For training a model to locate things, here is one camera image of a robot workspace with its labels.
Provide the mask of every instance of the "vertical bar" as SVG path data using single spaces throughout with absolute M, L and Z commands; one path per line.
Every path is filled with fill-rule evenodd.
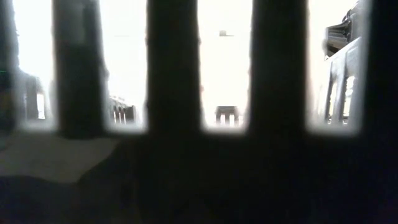
M 196 0 L 148 0 L 149 132 L 200 127 Z
M 113 104 L 111 103 L 109 106 L 109 115 L 111 118 L 111 122 L 114 122 L 114 108 L 113 108 Z
M 239 114 L 238 113 L 234 113 L 234 125 L 238 126 L 239 125 Z
M 59 124 L 67 138 L 103 134 L 100 22 L 98 13 L 90 8 L 97 3 L 53 0 Z
M 251 134 L 303 133 L 306 10 L 301 0 L 254 1 Z
M 16 88 L 18 41 L 12 1 L 0 1 L 0 135 L 8 135 L 23 115 L 22 94 Z
M 120 106 L 116 108 L 116 120 L 118 123 L 122 123 L 122 117 L 121 117 L 121 109 Z
M 216 114 L 216 123 L 221 124 L 221 113 L 217 112 Z
M 130 106 L 126 109 L 126 119 L 127 121 L 134 121 L 134 107 Z
M 230 115 L 231 115 L 230 113 L 225 114 L 225 124 L 227 124 L 228 126 L 230 126 L 231 124 L 231 121 L 229 120 Z
M 330 115 L 330 106 L 331 106 L 331 93 L 333 91 L 333 84 L 335 82 L 335 77 L 333 76 L 333 63 L 330 63 L 330 70 L 329 70 L 329 86 L 328 86 L 328 91 L 327 91 L 327 96 L 326 96 L 326 104 L 325 104 L 325 110 L 323 114 L 322 121 L 328 122 L 329 120 L 329 115 Z
M 354 91 L 358 101 L 360 100 L 358 95 L 364 93 L 364 100 L 363 103 L 356 102 L 356 104 L 364 108 L 363 125 L 370 138 L 388 139 L 390 136 L 394 139 L 398 124 L 396 115 L 398 108 L 393 106 L 398 102 L 398 63 L 393 56 L 398 48 L 397 2 L 386 0 L 371 2 L 371 21 L 367 21 L 370 29 L 364 32 L 367 35 L 364 35 L 360 48 L 364 66 L 359 68 L 359 74 L 364 75 L 358 79 Z M 388 146 L 383 150 L 393 148 L 394 146 Z

